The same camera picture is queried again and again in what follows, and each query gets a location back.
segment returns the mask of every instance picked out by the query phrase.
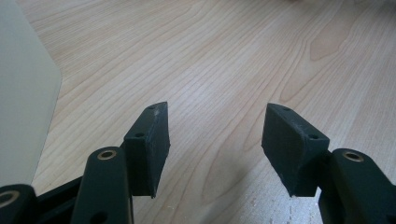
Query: wooden table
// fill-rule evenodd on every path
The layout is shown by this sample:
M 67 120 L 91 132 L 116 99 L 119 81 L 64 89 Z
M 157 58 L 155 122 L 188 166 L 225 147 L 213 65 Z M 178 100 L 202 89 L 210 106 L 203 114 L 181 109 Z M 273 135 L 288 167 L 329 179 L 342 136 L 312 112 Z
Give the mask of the wooden table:
M 38 194 L 162 101 L 172 146 L 157 198 L 134 198 L 136 223 L 320 223 L 318 193 L 289 198 L 262 152 L 269 102 L 396 182 L 393 0 L 18 3 L 63 73 Z

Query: wooden surface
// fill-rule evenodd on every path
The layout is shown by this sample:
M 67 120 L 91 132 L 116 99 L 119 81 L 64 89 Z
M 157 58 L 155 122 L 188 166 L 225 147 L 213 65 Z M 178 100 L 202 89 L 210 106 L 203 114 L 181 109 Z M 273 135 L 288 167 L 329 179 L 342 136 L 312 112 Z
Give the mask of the wooden surface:
M 63 73 L 38 194 L 167 101 L 171 148 L 136 223 L 320 223 L 261 148 L 268 102 L 396 182 L 396 1 L 18 0 Z

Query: wood grain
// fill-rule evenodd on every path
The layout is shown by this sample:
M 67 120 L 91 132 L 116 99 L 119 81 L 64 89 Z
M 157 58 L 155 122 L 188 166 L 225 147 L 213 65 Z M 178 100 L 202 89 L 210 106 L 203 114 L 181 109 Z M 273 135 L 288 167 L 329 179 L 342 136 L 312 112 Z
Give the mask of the wood grain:
M 172 146 L 157 198 L 134 198 L 136 223 L 320 223 L 318 196 L 289 198 L 262 152 L 268 102 L 396 182 L 393 0 L 18 3 L 63 73 L 38 194 L 161 101 Z

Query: dark object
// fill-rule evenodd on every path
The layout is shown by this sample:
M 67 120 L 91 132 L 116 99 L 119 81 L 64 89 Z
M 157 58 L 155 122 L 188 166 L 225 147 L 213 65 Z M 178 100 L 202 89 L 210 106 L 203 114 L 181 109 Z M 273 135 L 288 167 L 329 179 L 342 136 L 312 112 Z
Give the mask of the dark object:
M 396 187 L 361 152 L 327 150 L 329 138 L 293 110 L 268 104 L 262 147 L 290 196 L 322 192 L 328 223 L 396 223 Z
M 91 154 L 82 177 L 39 197 L 0 188 L 0 223 L 134 223 L 132 195 L 155 197 L 169 147 L 167 103 L 151 105 L 120 147 Z

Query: metal ring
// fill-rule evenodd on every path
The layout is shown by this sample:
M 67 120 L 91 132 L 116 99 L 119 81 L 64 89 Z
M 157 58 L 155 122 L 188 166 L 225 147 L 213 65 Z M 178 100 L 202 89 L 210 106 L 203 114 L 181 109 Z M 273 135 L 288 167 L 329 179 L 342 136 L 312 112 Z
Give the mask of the metal ring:
M 9 199 L 1 202 L 0 203 L 0 208 L 6 207 L 7 205 L 15 202 L 20 197 L 20 195 L 21 195 L 20 192 L 17 191 L 17 190 L 8 190 L 6 192 L 1 193 L 0 194 L 0 198 L 4 197 L 4 196 L 6 196 L 6 197 L 8 196 Z
M 345 151 L 343 152 L 343 156 L 351 161 L 357 161 L 357 162 L 362 162 L 364 161 L 363 156 L 361 156 L 358 153 L 351 152 L 351 151 Z
M 115 150 L 105 150 L 98 155 L 98 159 L 101 161 L 110 160 L 117 156 L 117 152 Z

